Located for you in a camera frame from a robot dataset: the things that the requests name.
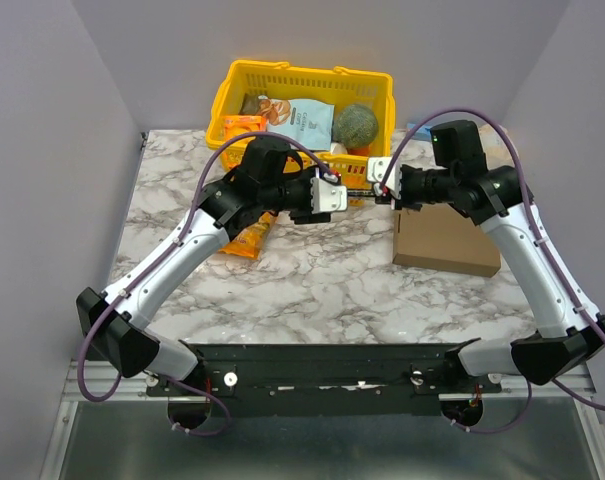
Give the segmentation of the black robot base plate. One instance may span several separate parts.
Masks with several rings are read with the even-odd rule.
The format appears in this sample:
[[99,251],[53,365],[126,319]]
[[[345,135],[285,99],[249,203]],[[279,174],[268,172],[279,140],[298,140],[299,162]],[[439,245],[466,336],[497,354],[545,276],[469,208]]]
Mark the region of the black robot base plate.
[[233,418],[413,414],[501,390],[456,365],[458,347],[435,344],[193,344],[195,372],[176,386],[161,378],[151,397],[195,407],[190,387],[220,399]]

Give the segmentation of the brown cardboard express box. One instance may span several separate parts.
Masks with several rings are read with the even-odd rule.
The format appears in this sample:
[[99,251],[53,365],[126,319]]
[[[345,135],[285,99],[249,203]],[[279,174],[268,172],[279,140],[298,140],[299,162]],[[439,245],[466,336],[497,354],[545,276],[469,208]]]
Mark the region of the brown cardboard express box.
[[446,205],[396,213],[392,262],[487,278],[502,267],[499,250],[488,235]]

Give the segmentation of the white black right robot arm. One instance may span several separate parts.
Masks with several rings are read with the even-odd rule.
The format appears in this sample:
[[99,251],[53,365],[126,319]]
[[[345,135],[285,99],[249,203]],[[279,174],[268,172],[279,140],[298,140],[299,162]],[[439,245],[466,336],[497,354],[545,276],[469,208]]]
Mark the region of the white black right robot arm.
[[442,367],[442,379],[462,392],[479,376],[521,375],[545,385],[605,346],[605,314],[588,298],[547,237],[533,195],[508,165],[487,165],[475,122],[456,120],[430,130],[433,169],[372,157],[366,175],[379,203],[396,209],[445,204],[470,219],[496,245],[535,321],[518,340],[473,340]]

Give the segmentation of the red black utility knife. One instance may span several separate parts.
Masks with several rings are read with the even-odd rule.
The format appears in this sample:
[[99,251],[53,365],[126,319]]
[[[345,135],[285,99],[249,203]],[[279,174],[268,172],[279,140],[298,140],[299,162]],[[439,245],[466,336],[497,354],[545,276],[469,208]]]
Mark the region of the red black utility knife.
[[376,191],[371,188],[368,190],[365,189],[349,189],[347,191],[349,202],[352,205],[361,205],[365,201],[371,201],[376,204],[381,202],[381,196],[376,193]]

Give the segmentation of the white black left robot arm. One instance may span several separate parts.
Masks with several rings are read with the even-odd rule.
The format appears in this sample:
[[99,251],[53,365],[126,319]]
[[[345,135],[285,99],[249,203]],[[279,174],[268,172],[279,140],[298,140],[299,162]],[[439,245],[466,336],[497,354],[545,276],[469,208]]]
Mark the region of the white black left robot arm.
[[151,320],[205,260],[267,213],[289,213],[301,224],[324,223],[348,207],[338,173],[316,160],[302,164],[299,145],[278,134],[247,134],[240,163],[221,179],[200,182],[176,228],[138,266],[97,292],[76,299],[85,344],[124,378],[143,371],[168,376],[183,395],[204,380],[198,359],[183,342],[152,334]]

